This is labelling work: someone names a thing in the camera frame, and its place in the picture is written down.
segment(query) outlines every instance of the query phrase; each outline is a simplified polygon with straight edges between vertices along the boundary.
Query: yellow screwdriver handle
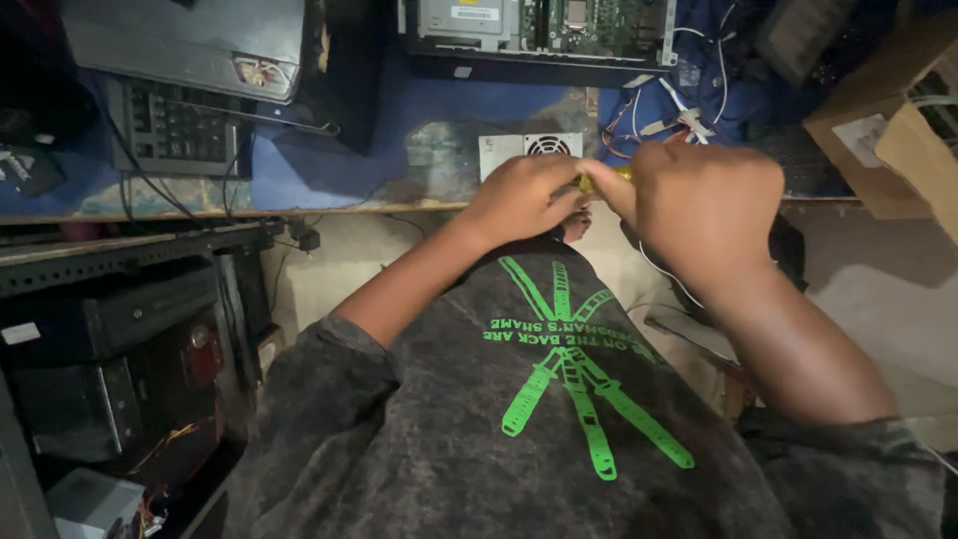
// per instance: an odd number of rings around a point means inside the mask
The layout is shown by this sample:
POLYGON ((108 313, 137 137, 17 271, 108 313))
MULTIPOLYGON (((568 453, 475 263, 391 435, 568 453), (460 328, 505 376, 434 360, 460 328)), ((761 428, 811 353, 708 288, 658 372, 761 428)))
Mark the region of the yellow screwdriver handle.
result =
MULTIPOLYGON (((632 169, 630 167, 615 167, 615 172, 619 173, 627 182, 632 182, 632 169)), ((582 189, 583 193, 592 194, 595 193, 595 189, 592 187, 592 178, 587 175, 580 175, 579 178, 579 188, 582 189)))

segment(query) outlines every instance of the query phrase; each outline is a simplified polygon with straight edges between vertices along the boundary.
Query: keyboard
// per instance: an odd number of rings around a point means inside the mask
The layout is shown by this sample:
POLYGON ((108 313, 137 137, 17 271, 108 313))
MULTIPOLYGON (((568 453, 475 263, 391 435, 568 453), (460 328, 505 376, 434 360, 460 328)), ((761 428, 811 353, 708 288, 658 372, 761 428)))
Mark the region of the keyboard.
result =
MULTIPOLYGON (((235 159, 248 129, 225 112, 160 95, 152 82, 107 80, 110 114, 144 172, 194 176, 245 176, 235 159)), ((135 167, 113 141, 114 166, 135 167)))

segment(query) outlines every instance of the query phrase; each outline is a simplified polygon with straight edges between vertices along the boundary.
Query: black metal rack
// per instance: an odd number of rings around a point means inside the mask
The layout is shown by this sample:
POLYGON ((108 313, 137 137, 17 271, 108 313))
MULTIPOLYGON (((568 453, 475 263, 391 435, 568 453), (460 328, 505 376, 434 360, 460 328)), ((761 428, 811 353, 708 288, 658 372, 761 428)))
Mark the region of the black metal rack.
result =
MULTIPOLYGON (((279 223, 240 224, 182 235, 17 247, 0 254, 0 299, 109 273, 135 272, 138 268, 191 256, 203 256, 213 263, 218 283, 217 329, 221 335, 229 336, 221 341, 225 366, 217 375, 226 431, 224 443, 217 450, 222 459, 213 466, 204 466, 211 469, 197 475, 204 483, 197 491, 202 492, 191 496, 190 507, 184 507, 176 522, 169 522, 170 525, 154 535, 154 539, 189 537, 217 503, 222 493, 221 483, 242 453, 247 426, 255 412, 255 389, 260 373, 255 347, 250 344, 245 330, 234 253, 237 249, 259 251, 272 247, 272 236, 282 228, 279 223)), ((4 526, 4 536, 58 538, 2 369, 0 523, 4 526)))

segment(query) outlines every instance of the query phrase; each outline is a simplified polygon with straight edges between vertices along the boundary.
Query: shirt sleeve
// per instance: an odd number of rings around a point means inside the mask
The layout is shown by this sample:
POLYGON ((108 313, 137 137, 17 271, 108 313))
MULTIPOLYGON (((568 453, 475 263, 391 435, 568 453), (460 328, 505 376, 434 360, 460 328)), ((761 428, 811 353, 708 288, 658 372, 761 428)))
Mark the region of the shirt sleeve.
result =
POLYGON ((940 537, 943 468, 902 421, 803 427, 750 409, 739 431, 800 537, 940 537))
POLYGON ((355 324, 327 316, 303 331, 270 367, 259 433, 226 483, 232 536, 258 536, 257 521, 282 520, 290 498, 317 486, 301 484, 305 470, 362 454, 397 387, 388 353, 355 324))

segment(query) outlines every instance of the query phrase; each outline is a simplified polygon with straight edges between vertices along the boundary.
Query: screwdriver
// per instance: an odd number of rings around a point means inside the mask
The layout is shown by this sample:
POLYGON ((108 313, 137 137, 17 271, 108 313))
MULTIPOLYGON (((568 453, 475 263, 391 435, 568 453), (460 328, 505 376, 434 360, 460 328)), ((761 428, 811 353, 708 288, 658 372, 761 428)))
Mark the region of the screwdriver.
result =
MULTIPOLYGON (((632 169, 630 167, 615 167, 613 170, 619 173, 621 177, 625 178, 627 182, 632 182, 632 169)), ((592 178, 590 178, 588 175, 579 175, 579 177, 572 180, 572 183, 578 185, 579 189, 581 189, 582 192, 586 193, 587 195, 595 193, 595 188, 592 187, 592 178)))

